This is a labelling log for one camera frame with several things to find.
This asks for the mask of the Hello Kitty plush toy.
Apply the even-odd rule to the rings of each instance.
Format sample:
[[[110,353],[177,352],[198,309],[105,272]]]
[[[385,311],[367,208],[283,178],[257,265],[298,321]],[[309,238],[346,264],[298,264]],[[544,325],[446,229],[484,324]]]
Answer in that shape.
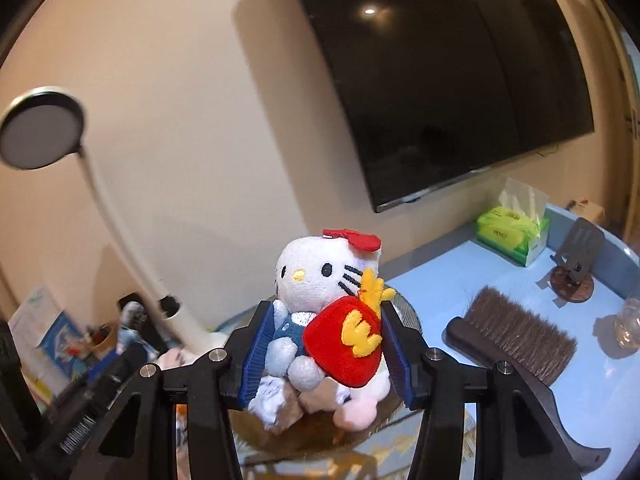
[[[274,334],[265,373],[299,392],[324,378],[361,388],[382,361],[381,304],[395,291],[378,274],[382,242],[350,229],[296,238],[274,274]]]

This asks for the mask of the paper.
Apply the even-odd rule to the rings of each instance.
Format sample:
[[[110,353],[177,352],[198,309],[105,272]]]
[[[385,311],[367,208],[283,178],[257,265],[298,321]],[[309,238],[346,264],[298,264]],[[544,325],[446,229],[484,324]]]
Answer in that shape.
[[[272,434],[282,434],[304,416],[297,391],[285,378],[273,376],[264,376],[260,380],[247,411]]]

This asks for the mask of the patterned blue table mat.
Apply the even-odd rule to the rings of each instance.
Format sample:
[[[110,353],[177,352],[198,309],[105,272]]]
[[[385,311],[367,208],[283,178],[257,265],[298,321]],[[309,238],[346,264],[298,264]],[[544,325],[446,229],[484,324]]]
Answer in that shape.
[[[329,413],[305,416],[283,434],[270,434],[251,414],[230,415],[245,479],[407,479],[422,414],[390,396],[371,431],[346,434]]]

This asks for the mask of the black phone stand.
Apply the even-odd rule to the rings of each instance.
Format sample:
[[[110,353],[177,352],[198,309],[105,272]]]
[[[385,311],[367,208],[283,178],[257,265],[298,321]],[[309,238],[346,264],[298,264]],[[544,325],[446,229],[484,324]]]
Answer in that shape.
[[[590,269],[604,241],[604,233],[598,226],[585,218],[577,218],[552,256],[555,267],[550,274],[550,285],[562,300],[582,304],[591,298],[594,281]]]

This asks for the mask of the black smartphone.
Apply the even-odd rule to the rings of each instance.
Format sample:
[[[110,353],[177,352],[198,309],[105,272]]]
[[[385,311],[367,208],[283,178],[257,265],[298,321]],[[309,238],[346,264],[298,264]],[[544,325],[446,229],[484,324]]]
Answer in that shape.
[[[130,344],[141,344],[151,359],[168,351],[168,345],[155,327],[142,297],[136,292],[117,301],[119,322],[117,350],[122,353]]]

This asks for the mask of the brown paper pen holder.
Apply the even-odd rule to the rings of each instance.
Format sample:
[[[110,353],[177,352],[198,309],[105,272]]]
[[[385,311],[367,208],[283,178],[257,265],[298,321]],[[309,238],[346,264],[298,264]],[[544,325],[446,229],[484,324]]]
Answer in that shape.
[[[106,322],[96,327],[88,327],[89,348],[93,355],[104,360],[117,346],[118,324]]]

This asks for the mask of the three-ball dango plush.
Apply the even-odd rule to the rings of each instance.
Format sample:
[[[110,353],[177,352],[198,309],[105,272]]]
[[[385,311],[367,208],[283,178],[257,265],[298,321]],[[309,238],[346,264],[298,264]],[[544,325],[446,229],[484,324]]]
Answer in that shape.
[[[298,396],[308,414],[330,412],[337,428],[348,432],[368,429],[378,416],[378,404],[390,393],[390,373],[384,361],[361,388],[349,388],[326,377],[317,388]]]

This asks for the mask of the clear glass cup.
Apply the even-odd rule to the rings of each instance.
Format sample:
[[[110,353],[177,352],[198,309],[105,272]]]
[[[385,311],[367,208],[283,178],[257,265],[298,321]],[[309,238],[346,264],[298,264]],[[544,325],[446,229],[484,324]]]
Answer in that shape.
[[[614,334],[620,348],[638,350],[640,347],[640,301],[629,297],[614,320]]]

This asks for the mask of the green tissue box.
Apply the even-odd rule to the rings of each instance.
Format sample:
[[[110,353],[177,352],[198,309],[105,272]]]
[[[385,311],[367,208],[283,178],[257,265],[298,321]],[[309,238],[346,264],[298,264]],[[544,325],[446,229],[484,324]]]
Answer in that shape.
[[[498,202],[475,223],[476,238],[521,266],[530,266],[547,246],[548,195],[507,178]]]

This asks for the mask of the black wall television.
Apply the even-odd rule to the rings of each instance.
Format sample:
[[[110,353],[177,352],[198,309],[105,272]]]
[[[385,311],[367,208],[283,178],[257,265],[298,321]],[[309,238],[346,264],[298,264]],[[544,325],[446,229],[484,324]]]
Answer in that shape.
[[[383,211],[593,129],[556,0],[300,0]]]

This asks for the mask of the upright blue white books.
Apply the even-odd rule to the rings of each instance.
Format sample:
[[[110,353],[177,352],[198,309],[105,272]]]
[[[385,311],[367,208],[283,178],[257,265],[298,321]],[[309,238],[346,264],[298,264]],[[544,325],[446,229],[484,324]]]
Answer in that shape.
[[[30,293],[9,319],[9,328],[27,375],[52,400],[88,370],[81,332],[47,287]]]

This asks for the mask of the amber ribbed glass bowl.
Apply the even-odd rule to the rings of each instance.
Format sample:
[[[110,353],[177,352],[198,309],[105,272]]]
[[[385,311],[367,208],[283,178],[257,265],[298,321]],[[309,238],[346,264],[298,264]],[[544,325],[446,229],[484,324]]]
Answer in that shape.
[[[274,333],[256,398],[245,412],[230,415],[243,444],[270,456],[314,454],[355,445],[382,427],[400,407],[385,362],[362,388],[348,388],[326,376],[317,388],[300,392],[284,366],[303,348],[302,333],[314,316],[295,312]]]

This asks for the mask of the white desk lamp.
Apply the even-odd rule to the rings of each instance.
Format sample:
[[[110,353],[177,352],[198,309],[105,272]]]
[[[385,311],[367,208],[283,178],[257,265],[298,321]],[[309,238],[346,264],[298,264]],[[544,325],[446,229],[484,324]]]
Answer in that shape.
[[[14,169],[32,171],[51,166],[67,156],[76,157],[116,252],[141,285],[154,313],[168,332],[194,356],[223,347],[228,336],[211,332],[201,324],[145,262],[105,194],[104,185],[85,148],[85,128],[86,112],[76,96],[52,86],[30,89],[13,99],[1,113],[1,160]]]

